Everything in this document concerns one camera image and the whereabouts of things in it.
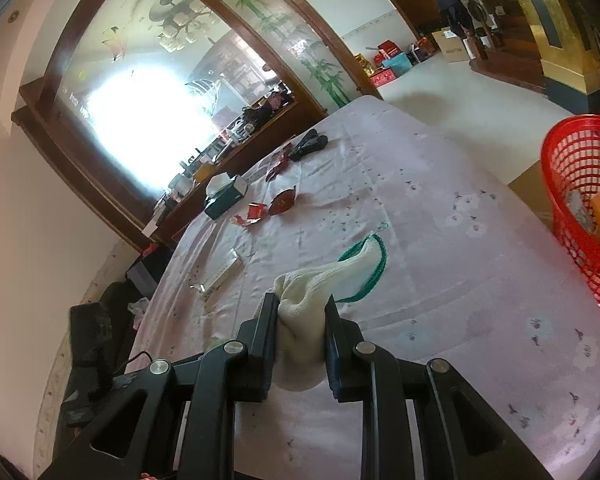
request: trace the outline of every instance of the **black pillar base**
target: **black pillar base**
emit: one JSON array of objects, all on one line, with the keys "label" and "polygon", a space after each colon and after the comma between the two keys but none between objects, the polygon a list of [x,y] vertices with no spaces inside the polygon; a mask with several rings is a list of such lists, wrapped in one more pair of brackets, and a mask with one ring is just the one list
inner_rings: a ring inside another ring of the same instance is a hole
[{"label": "black pillar base", "polygon": [[600,114],[600,89],[586,95],[555,79],[544,78],[544,93],[549,101],[572,114]]}]

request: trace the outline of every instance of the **beige wall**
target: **beige wall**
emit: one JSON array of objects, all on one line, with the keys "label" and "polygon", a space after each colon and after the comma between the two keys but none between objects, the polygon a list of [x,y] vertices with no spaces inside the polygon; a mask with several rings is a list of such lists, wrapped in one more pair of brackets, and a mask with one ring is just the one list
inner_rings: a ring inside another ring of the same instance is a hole
[{"label": "beige wall", "polygon": [[[8,122],[40,27],[58,4],[67,2],[15,0],[0,19],[0,452],[28,476],[67,310],[80,302],[118,241]],[[6,23],[15,9],[20,17]],[[37,42],[32,57],[38,63],[29,64],[29,76],[43,70],[62,23],[46,30],[51,36]]]}]

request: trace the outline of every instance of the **green bamboo painting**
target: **green bamboo painting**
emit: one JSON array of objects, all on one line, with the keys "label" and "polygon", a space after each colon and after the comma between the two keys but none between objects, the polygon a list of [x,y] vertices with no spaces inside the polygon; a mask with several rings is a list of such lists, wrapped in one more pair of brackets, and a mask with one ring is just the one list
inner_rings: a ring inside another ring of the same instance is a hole
[{"label": "green bamboo painting", "polygon": [[326,46],[317,39],[315,33],[308,25],[301,23],[293,26],[294,16],[290,12],[276,13],[270,9],[266,0],[228,0],[236,9],[249,10],[259,20],[258,29],[263,35],[269,36],[277,41],[282,48],[284,44],[298,46],[304,41],[304,48],[286,48],[292,51],[300,63],[309,71],[310,77],[315,79],[320,88],[325,91],[331,99],[343,107],[351,102],[351,98],[345,92],[342,85],[344,72],[338,70],[340,67],[328,62],[320,56]]}]

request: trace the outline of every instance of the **metal screw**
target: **metal screw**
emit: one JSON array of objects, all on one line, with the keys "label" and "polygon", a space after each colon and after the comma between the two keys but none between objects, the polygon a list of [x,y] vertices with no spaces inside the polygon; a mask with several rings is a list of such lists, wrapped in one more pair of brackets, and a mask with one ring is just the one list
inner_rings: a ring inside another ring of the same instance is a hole
[{"label": "metal screw", "polygon": [[430,364],[431,369],[439,374],[446,374],[451,368],[451,365],[444,359],[433,359]]},{"label": "metal screw", "polygon": [[165,361],[164,359],[155,360],[153,363],[151,363],[151,366],[149,366],[149,371],[152,374],[156,374],[156,375],[163,374],[168,369],[169,369],[169,362]]},{"label": "metal screw", "polygon": [[356,345],[356,350],[361,354],[372,354],[376,351],[376,345],[369,341],[361,341]]},{"label": "metal screw", "polygon": [[244,345],[240,341],[229,341],[224,345],[224,351],[228,354],[239,354],[243,348]]}]

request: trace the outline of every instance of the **green tissue box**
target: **green tissue box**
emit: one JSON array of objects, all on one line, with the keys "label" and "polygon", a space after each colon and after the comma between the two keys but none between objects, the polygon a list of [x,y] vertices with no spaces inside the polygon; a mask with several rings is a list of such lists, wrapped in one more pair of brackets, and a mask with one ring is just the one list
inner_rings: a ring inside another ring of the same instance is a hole
[{"label": "green tissue box", "polygon": [[247,182],[240,175],[234,176],[231,182],[218,191],[213,198],[206,200],[205,213],[213,220],[217,220],[222,213],[244,198],[247,187]]}]

